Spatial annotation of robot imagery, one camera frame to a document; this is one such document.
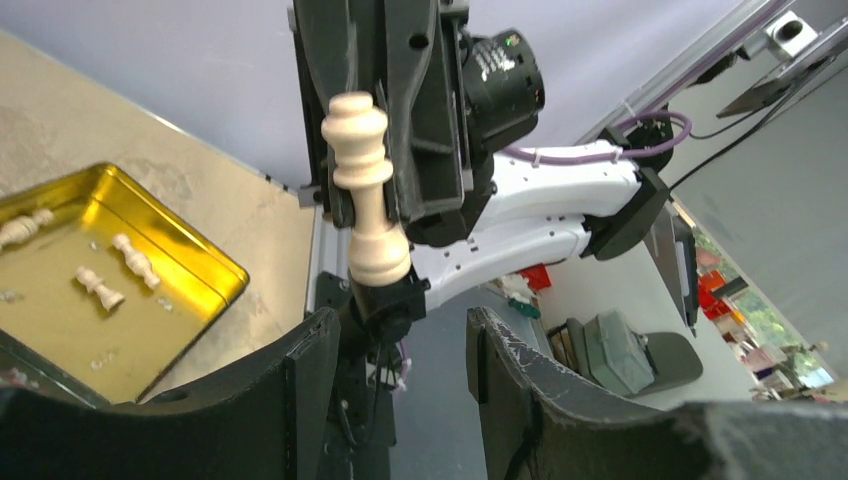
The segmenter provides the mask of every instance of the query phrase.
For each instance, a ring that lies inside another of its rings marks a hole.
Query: table surface
[[[151,395],[303,318],[313,213],[250,170],[0,32],[0,197],[99,162],[129,173],[251,276]]]

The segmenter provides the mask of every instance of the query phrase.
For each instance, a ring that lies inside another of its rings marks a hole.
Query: wooden chess piece
[[[31,216],[20,216],[10,220],[0,229],[0,250],[3,250],[3,247],[7,245],[27,241],[53,219],[53,212],[41,209],[33,212]]]
[[[374,107],[367,92],[333,97],[321,124],[321,134],[335,152],[333,181],[353,198],[350,275],[369,287],[390,285],[412,266],[403,229],[386,215],[383,184],[394,173],[383,146],[387,128],[386,114]]]
[[[147,255],[139,252],[135,249],[135,247],[133,247],[132,242],[130,242],[130,237],[124,233],[119,233],[112,239],[112,245],[124,254],[124,260],[127,263],[127,267],[129,267],[134,274],[144,279],[144,284],[147,285],[148,288],[152,290],[162,283],[162,280],[158,275],[156,275],[156,272],[153,271],[153,264],[150,263],[150,259],[147,258]]]
[[[111,312],[124,301],[124,296],[120,292],[103,285],[103,279],[86,267],[77,268],[76,279],[88,293],[94,292],[100,297],[100,304],[107,312]]]

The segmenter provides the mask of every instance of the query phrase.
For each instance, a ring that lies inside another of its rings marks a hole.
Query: gold tray
[[[109,403],[138,401],[244,291],[247,272],[125,172],[94,165],[0,199],[0,224],[55,219],[0,251],[0,330]],[[148,289],[112,238],[127,234],[162,284]],[[75,280],[85,266],[125,295],[112,313]]]

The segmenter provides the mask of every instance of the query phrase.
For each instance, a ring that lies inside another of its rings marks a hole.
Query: chess piece
[[[94,292],[100,297],[100,303],[107,312],[111,312],[112,309],[123,303],[124,296],[120,292],[103,285],[103,279],[88,268],[79,267],[76,278],[88,293]]]
[[[0,250],[7,245],[25,242],[53,219],[53,212],[41,209],[36,210],[29,217],[20,216],[10,220],[0,229]]]
[[[369,287],[400,280],[412,265],[403,229],[386,216],[383,184],[394,173],[383,146],[387,127],[386,115],[374,107],[367,92],[333,97],[321,124],[321,134],[335,152],[333,181],[353,198],[350,275]]]
[[[132,246],[130,237],[126,234],[119,233],[112,239],[112,245],[124,254],[124,260],[126,260],[127,266],[134,274],[144,279],[144,284],[148,288],[152,290],[162,283],[162,280],[153,271],[153,264],[150,263],[150,259],[147,258],[147,255],[139,252]]]

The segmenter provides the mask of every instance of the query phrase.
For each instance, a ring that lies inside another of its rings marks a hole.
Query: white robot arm
[[[551,149],[539,153],[551,154]],[[622,153],[606,141],[556,149],[564,158]],[[580,256],[592,233],[586,216],[610,217],[639,191],[638,167],[630,160],[575,165],[534,165],[505,154],[495,156],[496,193],[472,234],[444,248],[417,245],[411,256],[418,276],[427,279],[427,309],[502,275],[541,263]],[[349,233],[316,216],[311,278],[320,272],[347,276]],[[314,305],[314,281],[309,300]]]

